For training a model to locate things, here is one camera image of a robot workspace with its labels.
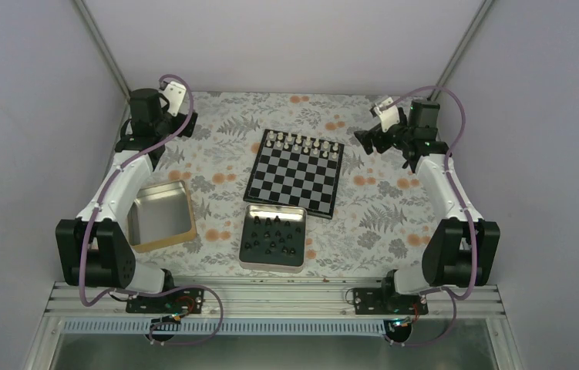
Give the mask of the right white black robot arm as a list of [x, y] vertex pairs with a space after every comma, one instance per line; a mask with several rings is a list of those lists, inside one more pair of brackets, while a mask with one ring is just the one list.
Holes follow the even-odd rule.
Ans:
[[370, 109], [379, 124], [355, 132], [368, 154], [390, 148], [402, 153], [439, 221], [417, 265], [388, 272], [379, 288], [354, 289], [359, 315], [415, 314], [426, 311], [426, 294], [444, 285], [472, 291], [489, 280], [500, 228], [481, 215], [463, 190], [449, 145], [437, 138], [439, 108], [436, 102], [416, 99], [405, 111], [394, 99], [384, 98]]

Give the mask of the silver tin with black pieces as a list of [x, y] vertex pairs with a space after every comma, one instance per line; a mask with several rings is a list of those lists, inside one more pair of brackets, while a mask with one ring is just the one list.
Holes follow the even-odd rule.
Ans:
[[238, 253], [240, 266], [288, 274], [303, 271], [307, 216], [302, 207], [247, 205]]

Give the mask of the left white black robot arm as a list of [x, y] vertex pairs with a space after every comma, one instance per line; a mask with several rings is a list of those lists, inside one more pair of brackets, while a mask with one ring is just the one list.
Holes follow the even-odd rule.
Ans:
[[132, 203], [152, 174], [168, 141], [192, 129], [197, 121], [190, 89], [181, 82], [162, 82], [157, 89], [130, 94], [130, 119], [115, 146], [110, 170], [91, 201], [73, 219], [62, 219], [55, 230], [65, 282], [79, 289], [79, 300], [90, 307], [113, 291], [146, 297], [158, 312], [177, 301], [169, 271], [137, 261], [122, 229]]

